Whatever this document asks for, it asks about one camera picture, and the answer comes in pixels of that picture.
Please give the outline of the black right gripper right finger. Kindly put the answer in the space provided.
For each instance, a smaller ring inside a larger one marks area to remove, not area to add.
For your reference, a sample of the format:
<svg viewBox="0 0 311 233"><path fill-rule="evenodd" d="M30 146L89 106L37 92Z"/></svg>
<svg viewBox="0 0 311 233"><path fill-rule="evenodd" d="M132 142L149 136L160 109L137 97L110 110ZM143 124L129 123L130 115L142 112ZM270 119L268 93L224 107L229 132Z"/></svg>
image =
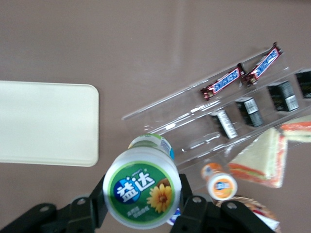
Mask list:
<svg viewBox="0 0 311 233"><path fill-rule="evenodd" d="M181 180L181 215L172 226L172 233L273 233L274 231L247 206L235 200L220 207L204 197L194 195L185 174Z"/></svg>

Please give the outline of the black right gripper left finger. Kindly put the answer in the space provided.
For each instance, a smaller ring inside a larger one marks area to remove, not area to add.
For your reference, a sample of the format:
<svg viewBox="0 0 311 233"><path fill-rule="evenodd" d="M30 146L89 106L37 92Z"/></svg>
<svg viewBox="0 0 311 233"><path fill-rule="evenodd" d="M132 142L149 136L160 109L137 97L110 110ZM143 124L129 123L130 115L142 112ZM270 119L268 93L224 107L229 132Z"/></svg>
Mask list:
<svg viewBox="0 0 311 233"><path fill-rule="evenodd" d="M52 203L38 204L3 227L2 233L94 233L108 212L103 181L88 197L79 197L61 209Z"/></svg>

